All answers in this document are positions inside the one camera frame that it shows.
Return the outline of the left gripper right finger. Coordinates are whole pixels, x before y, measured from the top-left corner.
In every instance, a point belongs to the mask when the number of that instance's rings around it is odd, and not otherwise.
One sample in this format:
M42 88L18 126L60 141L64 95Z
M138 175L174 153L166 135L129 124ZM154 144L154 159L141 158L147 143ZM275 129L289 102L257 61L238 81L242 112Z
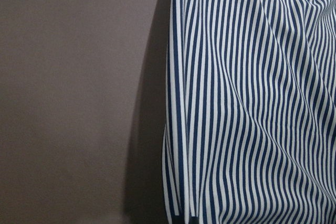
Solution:
M191 216L189 219L189 224L198 224L198 217L197 216Z

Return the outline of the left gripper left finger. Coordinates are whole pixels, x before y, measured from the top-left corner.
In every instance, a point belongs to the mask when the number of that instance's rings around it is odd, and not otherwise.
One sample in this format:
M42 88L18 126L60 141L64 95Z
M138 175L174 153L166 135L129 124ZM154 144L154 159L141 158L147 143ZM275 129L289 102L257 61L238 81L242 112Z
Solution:
M171 224L183 224L183 217L182 216L172 216Z

